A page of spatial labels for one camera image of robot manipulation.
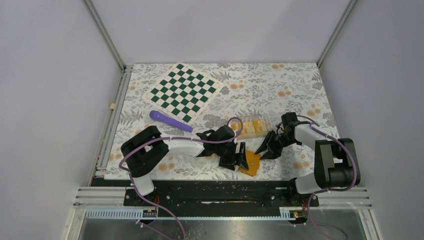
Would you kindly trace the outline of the orange card holder wallet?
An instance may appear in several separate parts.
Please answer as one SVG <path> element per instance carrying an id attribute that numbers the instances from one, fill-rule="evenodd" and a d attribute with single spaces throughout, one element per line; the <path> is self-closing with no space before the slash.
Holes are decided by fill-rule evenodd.
<path id="1" fill-rule="evenodd" d="M 246 160 L 247 160 L 247 164 L 248 164 L 248 170 L 239 167 L 238 168 L 238 172 L 245 174 L 247 176 L 250 177 L 254 177 L 257 175 L 258 173 L 258 169 L 260 167 L 260 158 L 261 155 L 260 154 L 255 154 L 253 151 L 250 150 L 246 150 Z"/>

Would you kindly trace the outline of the clear plastic card box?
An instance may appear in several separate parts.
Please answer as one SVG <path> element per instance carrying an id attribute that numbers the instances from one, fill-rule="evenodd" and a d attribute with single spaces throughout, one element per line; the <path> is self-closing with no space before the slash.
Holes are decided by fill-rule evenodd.
<path id="1" fill-rule="evenodd" d="M 239 116 L 238 118 L 243 123 L 243 128 L 239 136 L 241 140 L 262 138 L 272 130 L 267 114 Z"/>

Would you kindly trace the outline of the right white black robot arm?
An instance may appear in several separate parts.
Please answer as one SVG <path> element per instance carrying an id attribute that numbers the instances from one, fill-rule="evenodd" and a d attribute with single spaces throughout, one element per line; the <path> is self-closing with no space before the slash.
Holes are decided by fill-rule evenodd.
<path id="1" fill-rule="evenodd" d="M 309 117 L 287 112 L 277 125 L 282 132 L 269 131 L 255 152 L 261 154 L 262 160 L 274 160 L 291 145 L 307 146 L 313 150 L 313 173 L 290 180 L 286 198 L 293 206 L 301 205 L 307 194 L 348 191 L 361 181 L 353 140 L 335 138 L 318 126 Z"/>

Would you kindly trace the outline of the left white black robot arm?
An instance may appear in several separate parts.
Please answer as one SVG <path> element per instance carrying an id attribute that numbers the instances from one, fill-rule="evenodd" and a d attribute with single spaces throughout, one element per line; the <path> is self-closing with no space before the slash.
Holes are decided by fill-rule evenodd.
<path id="1" fill-rule="evenodd" d="M 246 144 L 236 143 L 239 132 L 228 125 L 217 130 L 196 133 L 192 137 L 161 133 L 156 126 L 149 126 L 126 141 L 120 150 L 123 155 L 122 169 L 129 172 L 136 192 L 136 199 L 144 206 L 155 200 L 151 171 L 169 156 L 209 157 L 219 156 L 219 167 L 235 170 L 249 169 Z"/>

